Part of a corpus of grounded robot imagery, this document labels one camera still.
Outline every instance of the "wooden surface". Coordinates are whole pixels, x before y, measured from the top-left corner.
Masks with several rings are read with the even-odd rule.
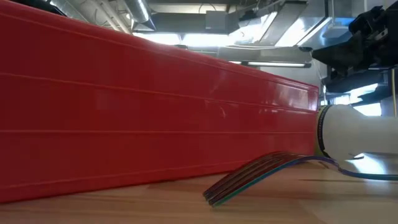
[[[302,164],[218,208],[201,193],[223,175],[0,205],[0,223],[396,223],[398,182]]]

